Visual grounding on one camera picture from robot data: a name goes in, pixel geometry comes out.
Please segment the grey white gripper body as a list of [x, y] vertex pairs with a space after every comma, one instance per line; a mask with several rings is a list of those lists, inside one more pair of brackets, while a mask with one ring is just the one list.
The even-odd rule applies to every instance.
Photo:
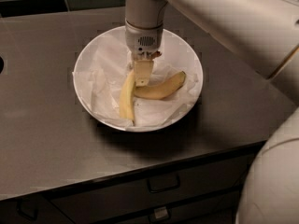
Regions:
[[164, 24], [151, 27], [136, 26], [125, 22], [125, 40], [133, 61], [153, 60], [160, 53]]

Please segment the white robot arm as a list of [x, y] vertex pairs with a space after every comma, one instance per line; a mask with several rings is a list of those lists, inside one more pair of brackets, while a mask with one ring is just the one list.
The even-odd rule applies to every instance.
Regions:
[[[158, 52], [167, 5], [293, 102], [299, 100], [298, 0], [126, 0], [126, 38], [133, 60], [150, 60]], [[299, 108], [252, 163], [235, 224], [299, 224]]]

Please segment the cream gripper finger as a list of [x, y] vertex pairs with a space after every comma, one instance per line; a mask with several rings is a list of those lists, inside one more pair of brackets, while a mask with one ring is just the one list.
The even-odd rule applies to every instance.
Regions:
[[134, 61], [135, 83], [137, 87], [149, 84], [153, 65], [154, 61], [152, 60]]

